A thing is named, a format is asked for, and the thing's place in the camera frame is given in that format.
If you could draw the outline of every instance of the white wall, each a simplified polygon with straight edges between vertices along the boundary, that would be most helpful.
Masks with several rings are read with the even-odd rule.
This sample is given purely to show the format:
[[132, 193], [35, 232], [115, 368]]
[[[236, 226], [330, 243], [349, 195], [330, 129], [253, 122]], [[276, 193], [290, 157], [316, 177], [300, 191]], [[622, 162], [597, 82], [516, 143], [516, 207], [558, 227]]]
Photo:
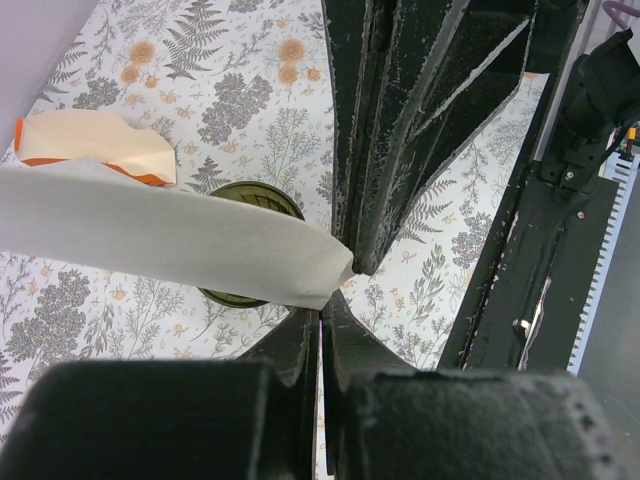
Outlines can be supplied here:
[[98, 0], [0, 0], [0, 155]]

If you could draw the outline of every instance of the cable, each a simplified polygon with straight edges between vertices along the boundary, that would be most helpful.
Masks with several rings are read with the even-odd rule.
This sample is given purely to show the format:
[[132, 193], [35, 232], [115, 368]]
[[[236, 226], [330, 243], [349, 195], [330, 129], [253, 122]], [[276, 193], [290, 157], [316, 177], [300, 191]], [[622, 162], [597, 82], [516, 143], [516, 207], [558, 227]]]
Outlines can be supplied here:
[[636, 18], [640, 17], [640, 10], [629, 5], [625, 5], [621, 2], [614, 2], [611, 0], [606, 1], [602, 4], [602, 9], [607, 15], [609, 15], [611, 20], [613, 20], [616, 25], [618, 25], [623, 30], [627, 30], [629, 28], [629, 25], [627, 25], [627, 23], [622, 20], [618, 12], [623, 12]]

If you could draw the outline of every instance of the dark green round container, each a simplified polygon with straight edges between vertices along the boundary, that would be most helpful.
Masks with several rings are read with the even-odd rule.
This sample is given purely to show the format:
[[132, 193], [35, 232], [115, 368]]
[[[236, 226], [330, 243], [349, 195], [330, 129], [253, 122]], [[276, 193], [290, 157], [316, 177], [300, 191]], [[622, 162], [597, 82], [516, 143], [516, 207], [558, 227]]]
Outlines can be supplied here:
[[[275, 212], [284, 213], [300, 220], [304, 220], [302, 212], [295, 202], [283, 191], [261, 182], [235, 182], [220, 187], [212, 197], [226, 198], [242, 203], [249, 203]], [[268, 302], [255, 298], [242, 297], [231, 293], [216, 292], [199, 288], [208, 299], [232, 308], [255, 308]]]

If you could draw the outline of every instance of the tablecloth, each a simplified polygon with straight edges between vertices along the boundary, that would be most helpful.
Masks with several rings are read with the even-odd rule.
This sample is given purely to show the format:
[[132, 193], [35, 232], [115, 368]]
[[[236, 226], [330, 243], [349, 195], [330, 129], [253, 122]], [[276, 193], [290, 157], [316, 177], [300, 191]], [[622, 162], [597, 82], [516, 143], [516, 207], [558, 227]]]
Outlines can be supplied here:
[[[442, 352], [545, 81], [525, 74], [422, 196], [378, 272], [343, 285], [354, 314], [418, 368], [434, 368]], [[207, 194], [266, 182], [330, 229], [334, 112], [317, 0], [102, 0], [31, 113], [62, 108], [110, 110], [160, 133], [176, 152], [173, 188]], [[19, 166], [12, 147], [0, 166]], [[286, 314], [273, 304], [227, 308], [194, 286], [0, 253], [1, 439], [24, 393], [58, 362], [236, 357]], [[321, 475], [322, 414], [318, 427]]]

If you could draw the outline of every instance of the white toothed strip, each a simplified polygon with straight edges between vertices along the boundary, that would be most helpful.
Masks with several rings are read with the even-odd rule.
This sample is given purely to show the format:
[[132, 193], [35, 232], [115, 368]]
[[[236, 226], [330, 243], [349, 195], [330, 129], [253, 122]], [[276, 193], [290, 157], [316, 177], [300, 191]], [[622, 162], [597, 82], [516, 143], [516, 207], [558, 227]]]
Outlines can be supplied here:
[[577, 376], [580, 371], [580, 364], [582, 363], [582, 357], [584, 356], [584, 351], [587, 347], [587, 341], [589, 340], [593, 320], [598, 310], [598, 303], [600, 302], [602, 289], [604, 288], [604, 283], [607, 279], [607, 273], [609, 272], [609, 266], [611, 265], [611, 258], [613, 257], [616, 243], [618, 242], [618, 235], [620, 234], [624, 214], [627, 210], [627, 205], [629, 204], [631, 192], [633, 191], [633, 185], [636, 179], [639, 163], [640, 156], [638, 155], [634, 157], [633, 162], [629, 165], [629, 162], [618, 158], [618, 153], [614, 153], [609, 160], [607, 160], [605, 169], [602, 173], [604, 178], [614, 180], [619, 183], [618, 192], [616, 193], [616, 200], [614, 201], [611, 215], [607, 220], [607, 230], [602, 241], [602, 247], [600, 248], [598, 263], [593, 272], [593, 279], [591, 280], [591, 286], [589, 287], [587, 301], [585, 302], [584, 309], [580, 315], [580, 326], [578, 327], [576, 339], [573, 343], [573, 349], [571, 350], [571, 357], [569, 359], [567, 371], [572, 375]]

